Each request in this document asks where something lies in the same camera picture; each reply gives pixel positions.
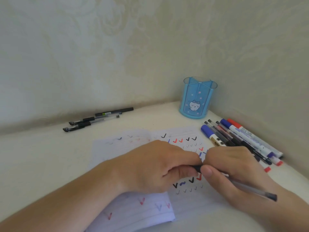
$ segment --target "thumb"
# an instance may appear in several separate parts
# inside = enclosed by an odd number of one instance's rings
[[[232,206],[237,207],[240,203],[243,191],[237,189],[221,172],[210,165],[203,165],[201,173],[207,182],[221,194]]]
[[[174,183],[182,178],[195,177],[197,176],[197,171],[188,165],[180,165],[172,168],[168,171],[168,174],[164,177],[168,179],[169,182]]]

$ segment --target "cartoon character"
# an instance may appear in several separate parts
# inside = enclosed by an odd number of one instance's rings
[[[197,102],[197,101],[195,101],[195,100],[193,100],[192,102],[190,102],[189,103],[189,105],[190,105],[190,110],[191,111],[196,111],[196,110],[198,110],[199,108],[200,108],[200,102]]]

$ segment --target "pen pile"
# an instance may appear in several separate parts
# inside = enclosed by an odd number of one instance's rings
[[[201,131],[217,146],[245,146],[255,159],[269,172],[269,165],[280,166],[283,153],[261,140],[237,122],[222,119],[220,122],[205,121]]]
[[[107,111],[107,112],[100,112],[96,113],[95,116],[83,118],[78,121],[70,121],[69,124],[71,126],[63,128],[64,132],[71,132],[74,130],[85,128],[86,126],[90,126],[92,123],[96,123],[99,121],[104,121],[112,118],[119,118],[123,112],[133,111],[133,107],[114,110],[114,111]]]

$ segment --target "blue pen holder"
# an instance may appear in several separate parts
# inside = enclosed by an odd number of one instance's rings
[[[202,119],[206,116],[211,95],[217,83],[202,77],[187,77],[183,80],[184,89],[180,113],[192,119]]]

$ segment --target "desk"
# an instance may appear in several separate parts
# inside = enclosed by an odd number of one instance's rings
[[[119,119],[99,122],[65,133],[68,123],[0,136],[0,221],[31,202],[61,187],[87,171],[92,141],[128,129],[201,127],[205,120],[220,120],[208,112],[194,120],[178,112],[179,102],[136,109]],[[208,146],[213,146],[205,137]],[[283,187],[309,202],[309,180],[284,164],[272,165],[269,175]],[[260,222],[232,208],[179,222],[165,223],[143,231],[269,231]]]

